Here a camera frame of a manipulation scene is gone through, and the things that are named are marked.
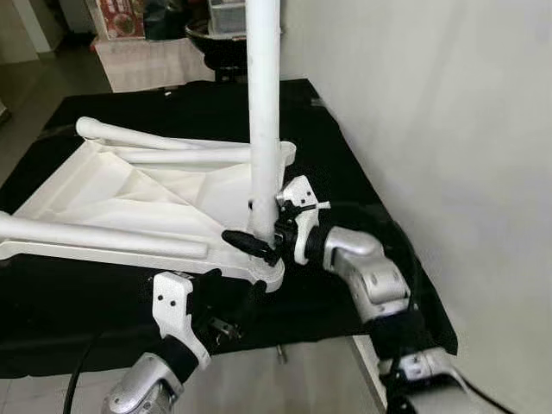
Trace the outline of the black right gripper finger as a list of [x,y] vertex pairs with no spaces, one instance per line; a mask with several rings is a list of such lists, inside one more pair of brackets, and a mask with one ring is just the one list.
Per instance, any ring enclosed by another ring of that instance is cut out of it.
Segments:
[[238,251],[261,259],[266,264],[279,263],[279,252],[271,244],[251,233],[228,229],[228,231],[223,231],[223,240]]

